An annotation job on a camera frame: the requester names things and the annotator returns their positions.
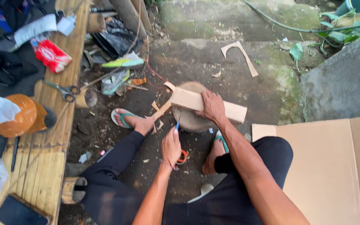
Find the red snack bag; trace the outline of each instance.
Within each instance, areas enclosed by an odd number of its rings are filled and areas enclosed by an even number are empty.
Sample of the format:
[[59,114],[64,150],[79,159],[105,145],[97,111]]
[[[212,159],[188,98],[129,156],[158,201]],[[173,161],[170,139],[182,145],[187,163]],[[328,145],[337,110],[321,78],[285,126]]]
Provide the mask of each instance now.
[[50,40],[43,40],[38,43],[36,58],[54,73],[63,71],[65,66],[72,61],[72,57]]

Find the wood chopping block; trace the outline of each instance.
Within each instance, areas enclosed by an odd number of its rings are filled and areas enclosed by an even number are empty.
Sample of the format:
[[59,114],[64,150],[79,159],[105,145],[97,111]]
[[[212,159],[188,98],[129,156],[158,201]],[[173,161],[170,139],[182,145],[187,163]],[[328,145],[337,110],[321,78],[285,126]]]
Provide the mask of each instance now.
[[[185,82],[178,86],[179,88],[189,90],[195,93],[200,94],[201,92],[207,90],[202,84],[194,81]],[[180,115],[180,123],[179,126],[187,132],[190,133],[204,133],[209,128],[216,128],[216,125],[201,116],[195,115],[195,113],[191,110],[182,109],[180,107],[172,106],[173,116],[176,121],[179,120]]]

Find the scissors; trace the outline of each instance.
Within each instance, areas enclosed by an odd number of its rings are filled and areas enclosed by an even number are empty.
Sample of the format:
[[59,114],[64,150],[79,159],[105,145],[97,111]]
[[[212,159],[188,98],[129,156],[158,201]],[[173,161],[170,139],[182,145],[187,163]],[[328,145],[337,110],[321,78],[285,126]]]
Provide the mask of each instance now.
[[75,85],[70,85],[67,87],[62,87],[59,86],[57,84],[52,84],[48,81],[44,80],[44,83],[48,84],[49,86],[58,89],[62,92],[62,98],[63,100],[67,101],[67,102],[74,102],[76,100],[75,95],[80,94],[80,88],[78,86]]
[[[180,118],[181,118],[181,115],[180,115],[180,117],[179,117],[179,120],[177,121],[177,124],[176,124],[176,130],[178,130],[178,129],[179,129],[179,125],[180,125]],[[176,164],[177,164],[177,165],[183,165],[184,163],[186,163],[186,160],[187,160],[188,154],[187,154],[187,152],[186,152],[186,151],[184,151],[183,149],[181,150],[181,153],[182,153],[182,155],[184,156],[184,158],[183,158],[183,159],[178,159],[178,160],[177,160],[177,162],[176,162]]]

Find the wooden bench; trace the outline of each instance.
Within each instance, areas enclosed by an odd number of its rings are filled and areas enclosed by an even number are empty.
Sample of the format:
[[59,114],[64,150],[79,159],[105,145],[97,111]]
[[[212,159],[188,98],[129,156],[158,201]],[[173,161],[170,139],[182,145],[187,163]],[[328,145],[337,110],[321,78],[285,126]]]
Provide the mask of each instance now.
[[[76,8],[82,0],[56,0],[56,9]],[[84,35],[88,21],[90,0],[84,0],[77,12],[76,28],[68,36],[55,32],[50,40],[70,55],[73,61],[59,74],[46,69],[45,80],[61,86],[77,84],[80,61],[83,53]],[[61,92],[47,86],[41,81],[35,85],[34,100],[52,108],[59,115],[65,101]],[[0,206],[8,193],[15,193],[24,201],[36,207],[52,218],[52,225],[57,224],[61,201],[62,183],[66,163],[66,151],[69,146],[74,116],[74,103],[71,103],[55,125],[53,132],[23,135],[20,138],[15,170],[5,183],[0,193]],[[6,170],[10,171],[14,140],[10,139],[3,154]],[[23,174],[30,162],[40,153],[28,172],[21,176],[11,190],[8,188]]]

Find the smartphone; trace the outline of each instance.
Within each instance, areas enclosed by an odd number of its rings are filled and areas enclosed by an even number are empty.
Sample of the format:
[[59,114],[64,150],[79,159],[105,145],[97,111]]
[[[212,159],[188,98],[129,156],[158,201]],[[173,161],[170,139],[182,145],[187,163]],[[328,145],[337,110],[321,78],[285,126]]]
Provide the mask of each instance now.
[[4,225],[48,225],[50,218],[19,197],[9,194],[0,207],[0,222]]

